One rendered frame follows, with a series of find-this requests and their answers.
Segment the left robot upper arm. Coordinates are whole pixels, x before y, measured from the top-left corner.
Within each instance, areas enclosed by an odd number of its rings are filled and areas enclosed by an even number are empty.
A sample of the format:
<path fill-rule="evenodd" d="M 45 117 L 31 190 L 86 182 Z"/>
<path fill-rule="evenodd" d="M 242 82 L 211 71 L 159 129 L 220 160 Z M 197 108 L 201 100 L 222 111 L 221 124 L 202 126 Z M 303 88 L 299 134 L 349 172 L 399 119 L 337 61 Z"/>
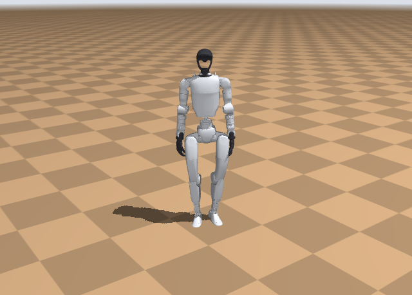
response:
<path fill-rule="evenodd" d="M 232 113 L 232 90 L 231 90 L 231 85 L 230 85 L 230 80 L 226 77 L 218 77 L 220 81 L 220 87 L 222 87 L 224 90 L 222 90 L 223 94 L 223 100 L 224 100 L 224 106 L 223 106 L 223 112 L 225 114 Z"/>

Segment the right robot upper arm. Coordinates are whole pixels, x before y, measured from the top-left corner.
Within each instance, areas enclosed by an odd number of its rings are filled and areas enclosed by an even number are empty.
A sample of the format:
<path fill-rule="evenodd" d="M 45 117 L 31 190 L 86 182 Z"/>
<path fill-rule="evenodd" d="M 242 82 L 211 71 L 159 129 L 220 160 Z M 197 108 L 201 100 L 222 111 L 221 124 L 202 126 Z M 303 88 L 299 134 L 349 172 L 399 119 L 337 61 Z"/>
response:
<path fill-rule="evenodd" d="M 180 91 L 179 91 L 179 100 L 180 100 L 180 105 L 178 107 L 178 113 L 181 114 L 187 114 L 189 111 L 189 106 L 187 106 L 187 100 L 188 100 L 188 93 L 189 91 L 187 88 L 191 87 L 191 78 L 184 78 L 180 82 Z"/>

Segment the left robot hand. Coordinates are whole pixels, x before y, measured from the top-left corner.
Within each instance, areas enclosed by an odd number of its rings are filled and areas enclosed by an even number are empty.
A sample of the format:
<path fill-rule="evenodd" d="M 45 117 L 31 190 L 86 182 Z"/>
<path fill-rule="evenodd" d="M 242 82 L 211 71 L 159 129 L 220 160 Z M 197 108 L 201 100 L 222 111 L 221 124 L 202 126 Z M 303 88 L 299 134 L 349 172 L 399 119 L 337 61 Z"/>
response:
<path fill-rule="evenodd" d="M 234 148 L 234 139 L 236 138 L 234 136 L 234 132 L 230 132 L 228 138 L 230 139 L 230 148 L 229 148 L 229 156 L 232 154 L 232 149 Z"/>

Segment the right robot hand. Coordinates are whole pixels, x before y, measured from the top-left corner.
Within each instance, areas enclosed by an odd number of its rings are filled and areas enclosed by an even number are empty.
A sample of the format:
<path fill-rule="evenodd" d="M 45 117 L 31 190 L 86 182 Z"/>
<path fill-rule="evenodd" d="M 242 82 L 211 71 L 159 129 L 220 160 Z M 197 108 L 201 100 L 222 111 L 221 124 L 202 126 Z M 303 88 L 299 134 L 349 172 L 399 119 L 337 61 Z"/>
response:
<path fill-rule="evenodd" d="M 176 141 L 176 150 L 181 156 L 185 157 L 185 155 L 182 153 L 182 152 L 185 153 L 185 150 L 182 147 L 183 133 L 181 132 L 179 134 L 179 137 L 176 136 L 176 139 L 177 139 L 177 141 Z"/>

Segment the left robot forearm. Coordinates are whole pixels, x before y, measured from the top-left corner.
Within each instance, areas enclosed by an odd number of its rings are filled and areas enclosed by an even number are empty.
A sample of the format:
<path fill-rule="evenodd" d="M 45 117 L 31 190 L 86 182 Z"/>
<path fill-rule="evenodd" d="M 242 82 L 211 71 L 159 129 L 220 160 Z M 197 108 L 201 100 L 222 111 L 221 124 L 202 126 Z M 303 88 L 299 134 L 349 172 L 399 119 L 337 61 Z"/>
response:
<path fill-rule="evenodd" d="M 232 131 L 234 132 L 234 136 L 235 136 L 235 125 L 234 125 L 234 107 L 232 105 L 232 113 L 228 113 L 225 115 L 226 118 L 226 127 L 227 127 L 227 135 L 229 136 L 229 133 Z"/>

